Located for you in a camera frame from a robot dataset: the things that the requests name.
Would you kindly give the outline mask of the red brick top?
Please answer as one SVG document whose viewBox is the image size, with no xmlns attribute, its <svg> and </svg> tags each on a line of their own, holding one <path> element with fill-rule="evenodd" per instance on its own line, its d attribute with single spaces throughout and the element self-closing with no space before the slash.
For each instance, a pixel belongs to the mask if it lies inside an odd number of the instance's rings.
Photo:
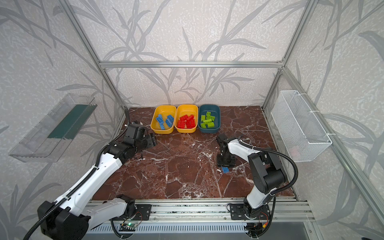
<svg viewBox="0 0 384 240">
<path fill-rule="evenodd" d="M 180 129 L 184 129 L 186 127 L 186 121 L 179 121 L 177 127 Z"/>
</svg>

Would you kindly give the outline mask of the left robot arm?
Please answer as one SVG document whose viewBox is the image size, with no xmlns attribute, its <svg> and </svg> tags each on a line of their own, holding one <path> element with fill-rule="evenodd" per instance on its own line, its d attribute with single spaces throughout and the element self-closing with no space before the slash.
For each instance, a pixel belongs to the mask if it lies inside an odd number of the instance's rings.
<svg viewBox="0 0 384 240">
<path fill-rule="evenodd" d="M 38 208 L 38 221 L 25 240 L 37 229 L 52 240 L 81 240 L 89 230 L 114 218 L 132 219 L 139 210 L 135 200 L 120 195 L 95 207 L 87 204 L 108 178 L 136 154 L 157 145 L 155 134 L 138 121 L 128 122 L 120 134 L 98 152 L 95 164 L 64 194 Z"/>
</svg>

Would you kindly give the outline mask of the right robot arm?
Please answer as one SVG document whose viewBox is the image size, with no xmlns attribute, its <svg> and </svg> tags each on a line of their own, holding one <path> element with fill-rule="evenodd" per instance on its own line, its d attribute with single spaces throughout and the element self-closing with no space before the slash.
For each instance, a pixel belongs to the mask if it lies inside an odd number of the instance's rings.
<svg viewBox="0 0 384 240">
<path fill-rule="evenodd" d="M 219 167 L 233 168 L 236 159 L 241 158 L 250 165 L 254 187 L 244 202 L 244 211 L 250 216 L 267 205 L 277 193 L 291 188 L 299 177 L 299 170 L 289 156 L 273 149 L 263 149 L 244 142 L 240 137 L 228 138 L 225 134 L 216 137 L 220 153 L 217 155 Z M 287 160 L 294 169 L 292 180 L 288 180 L 280 158 Z"/>
</svg>

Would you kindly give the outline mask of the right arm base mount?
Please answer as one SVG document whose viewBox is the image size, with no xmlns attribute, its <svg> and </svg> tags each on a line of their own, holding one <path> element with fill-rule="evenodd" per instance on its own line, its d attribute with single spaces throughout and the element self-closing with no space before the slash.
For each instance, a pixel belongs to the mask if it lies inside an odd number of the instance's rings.
<svg viewBox="0 0 384 240">
<path fill-rule="evenodd" d="M 252 209 L 246 204 L 228 204 L 227 209 L 231 214 L 231 220 L 263 220 L 268 222 L 271 218 L 271 211 L 268 205 Z"/>
</svg>

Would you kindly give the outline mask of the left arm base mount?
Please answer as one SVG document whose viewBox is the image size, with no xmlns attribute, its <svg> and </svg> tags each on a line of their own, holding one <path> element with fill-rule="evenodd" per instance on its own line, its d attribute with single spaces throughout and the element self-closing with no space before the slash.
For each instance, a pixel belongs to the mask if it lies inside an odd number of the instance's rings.
<svg viewBox="0 0 384 240">
<path fill-rule="evenodd" d="M 125 213 L 120 216 L 123 220 L 129 221 L 148 221 L 150 219 L 152 205 L 139 204 L 128 206 Z"/>
</svg>

